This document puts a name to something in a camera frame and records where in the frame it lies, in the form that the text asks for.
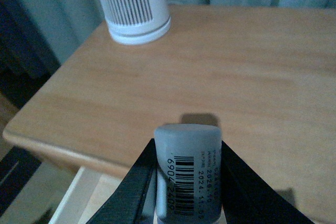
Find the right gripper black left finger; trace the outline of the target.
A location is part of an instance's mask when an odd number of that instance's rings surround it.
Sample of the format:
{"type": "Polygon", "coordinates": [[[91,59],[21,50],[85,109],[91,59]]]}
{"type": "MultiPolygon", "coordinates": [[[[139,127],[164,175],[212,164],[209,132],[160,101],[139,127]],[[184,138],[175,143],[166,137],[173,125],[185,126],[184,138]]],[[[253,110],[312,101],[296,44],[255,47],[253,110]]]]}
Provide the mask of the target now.
{"type": "Polygon", "coordinates": [[[115,192],[87,223],[154,223],[157,157],[151,139],[115,192]]]}

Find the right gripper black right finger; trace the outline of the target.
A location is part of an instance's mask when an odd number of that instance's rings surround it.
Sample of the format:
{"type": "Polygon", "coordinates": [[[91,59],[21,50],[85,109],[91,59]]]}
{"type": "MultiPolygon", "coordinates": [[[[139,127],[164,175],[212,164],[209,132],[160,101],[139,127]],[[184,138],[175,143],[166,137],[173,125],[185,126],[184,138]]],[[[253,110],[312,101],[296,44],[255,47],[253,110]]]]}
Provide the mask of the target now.
{"type": "Polygon", "coordinates": [[[221,198],[227,223],[313,223],[222,142],[221,198]]]}

